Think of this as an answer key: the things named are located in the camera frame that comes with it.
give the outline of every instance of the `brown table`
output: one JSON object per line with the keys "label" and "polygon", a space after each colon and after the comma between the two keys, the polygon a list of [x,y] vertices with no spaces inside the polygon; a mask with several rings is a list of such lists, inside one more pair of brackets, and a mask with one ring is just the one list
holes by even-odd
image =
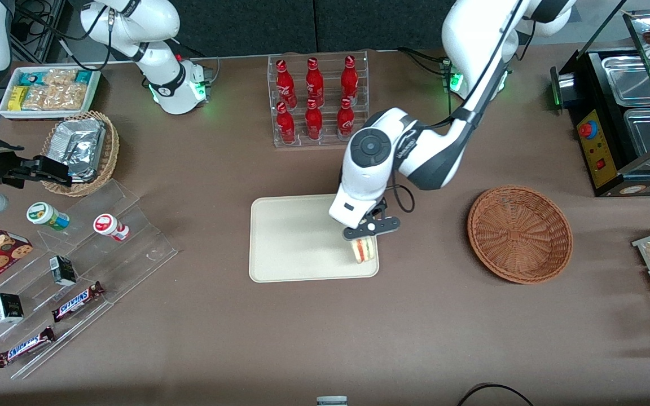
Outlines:
{"label": "brown table", "polygon": [[[94,107],[120,133],[115,178],[182,252],[31,377],[0,372],[0,404],[455,404],[483,381],[541,405],[647,403],[650,282],[629,242],[650,234],[650,198],[593,198],[568,116],[546,108],[548,69],[572,51],[533,46],[513,65],[454,180],[394,210],[403,225],[379,239],[376,277],[304,283],[250,280],[250,204],[334,193],[342,150],[273,147],[266,58],[222,61],[212,102],[185,116],[162,112],[134,65],[108,67]],[[446,115],[437,78],[370,57],[371,112]],[[51,127],[2,120],[0,137],[35,155]],[[573,228],[570,265],[543,285],[491,275],[467,242],[471,203],[506,183],[548,195]],[[0,190],[0,228],[23,235],[32,202],[75,202]],[[495,390],[472,404],[495,399],[521,404]]]}

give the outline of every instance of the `brown wicker basket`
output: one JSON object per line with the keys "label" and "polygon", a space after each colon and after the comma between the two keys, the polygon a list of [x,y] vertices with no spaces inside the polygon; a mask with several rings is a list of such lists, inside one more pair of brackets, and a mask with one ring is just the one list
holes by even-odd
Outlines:
{"label": "brown wicker basket", "polygon": [[526,187],[498,187],[480,195],[468,215],[468,237],[488,269],[516,283],[556,277],[573,252],[573,234],[563,213]]}
{"label": "brown wicker basket", "polygon": [[[107,182],[107,180],[110,180],[110,178],[112,178],[114,167],[117,165],[117,154],[119,153],[119,135],[117,134],[117,129],[114,128],[112,121],[110,121],[107,116],[98,113],[97,111],[88,111],[87,113],[81,113],[77,114],[76,116],[67,117],[64,119],[64,121],[83,120],[85,118],[97,118],[98,120],[103,121],[103,123],[107,126],[104,146],[102,146],[102,154],[100,155],[99,167],[97,168],[97,178],[91,183],[73,183],[72,187],[70,188],[63,187],[57,183],[43,182],[44,187],[49,190],[49,192],[57,193],[57,195],[67,195],[72,197],[87,196],[95,192],[98,188],[102,187]],[[49,132],[49,136],[47,137],[46,141],[44,141],[42,155],[46,155],[55,129],[56,126],[54,126],[52,131]]]}

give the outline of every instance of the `beige tray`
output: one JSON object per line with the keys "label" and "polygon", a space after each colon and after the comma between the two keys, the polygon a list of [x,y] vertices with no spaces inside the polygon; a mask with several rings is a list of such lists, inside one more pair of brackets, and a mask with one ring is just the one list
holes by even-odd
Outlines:
{"label": "beige tray", "polygon": [[328,215],[335,195],[258,198],[250,216],[250,278],[258,283],[372,277],[358,264],[344,226]]}

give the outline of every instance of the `coca-cola bottle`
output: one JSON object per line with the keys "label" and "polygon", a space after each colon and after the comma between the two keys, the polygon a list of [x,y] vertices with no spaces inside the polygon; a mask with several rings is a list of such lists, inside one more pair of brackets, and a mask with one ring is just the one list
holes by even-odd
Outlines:
{"label": "coca-cola bottle", "polygon": [[345,70],[340,76],[342,97],[350,99],[350,105],[358,104],[358,71],[355,69],[355,57],[345,57]]}
{"label": "coca-cola bottle", "polygon": [[318,69],[318,60],[315,58],[308,58],[308,74],[305,76],[305,83],[308,86],[308,98],[314,98],[318,107],[322,107],[325,104],[325,81]]}
{"label": "coca-cola bottle", "polygon": [[292,114],[287,111],[287,106],[284,102],[278,102],[278,131],[280,138],[285,144],[292,144],[295,142],[295,121],[292,119]]}
{"label": "coca-cola bottle", "polygon": [[337,136],[341,139],[347,139],[353,135],[353,123],[355,115],[350,108],[350,99],[342,98],[340,100],[340,111],[337,113]]}
{"label": "coca-cola bottle", "polygon": [[275,67],[278,70],[278,92],[280,99],[284,101],[287,108],[295,108],[297,106],[297,96],[295,95],[295,81],[287,71],[287,64],[280,59],[275,62]]}
{"label": "coca-cola bottle", "polygon": [[308,126],[308,136],[317,141],[323,129],[323,115],[320,113],[318,103],[314,98],[308,99],[308,110],[305,111],[305,123]]}

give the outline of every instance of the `white bottle with green cap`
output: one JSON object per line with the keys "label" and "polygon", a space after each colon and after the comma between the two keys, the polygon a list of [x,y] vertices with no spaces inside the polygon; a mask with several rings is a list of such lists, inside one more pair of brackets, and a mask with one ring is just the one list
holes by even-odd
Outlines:
{"label": "white bottle with green cap", "polygon": [[27,219],[34,224],[44,224],[57,231],[62,231],[69,226],[69,216],[60,213],[54,206],[44,201],[38,201],[29,206]]}

